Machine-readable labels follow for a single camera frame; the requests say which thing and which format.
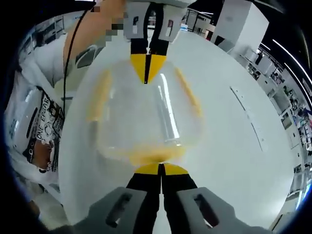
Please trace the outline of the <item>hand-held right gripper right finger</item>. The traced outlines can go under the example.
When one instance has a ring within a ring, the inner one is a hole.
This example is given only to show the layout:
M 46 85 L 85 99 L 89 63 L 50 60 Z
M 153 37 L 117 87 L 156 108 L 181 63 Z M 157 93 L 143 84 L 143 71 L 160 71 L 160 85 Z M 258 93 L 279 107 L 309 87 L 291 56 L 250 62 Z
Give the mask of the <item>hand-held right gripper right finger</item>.
M 198 187 L 182 167 L 162 164 L 164 209 L 174 234 L 266 234 L 267 229 L 239 220 L 233 206 Z

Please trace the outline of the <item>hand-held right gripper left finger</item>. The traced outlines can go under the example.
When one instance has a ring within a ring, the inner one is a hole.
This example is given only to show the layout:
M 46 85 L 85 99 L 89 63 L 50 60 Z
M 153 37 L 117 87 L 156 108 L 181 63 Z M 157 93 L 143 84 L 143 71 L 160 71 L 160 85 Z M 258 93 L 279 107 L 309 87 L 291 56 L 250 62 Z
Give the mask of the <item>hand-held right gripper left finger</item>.
M 75 234 L 151 234 L 159 210 L 158 163 L 139 167 L 126 187 L 118 187 L 90 206 L 73 226 Z

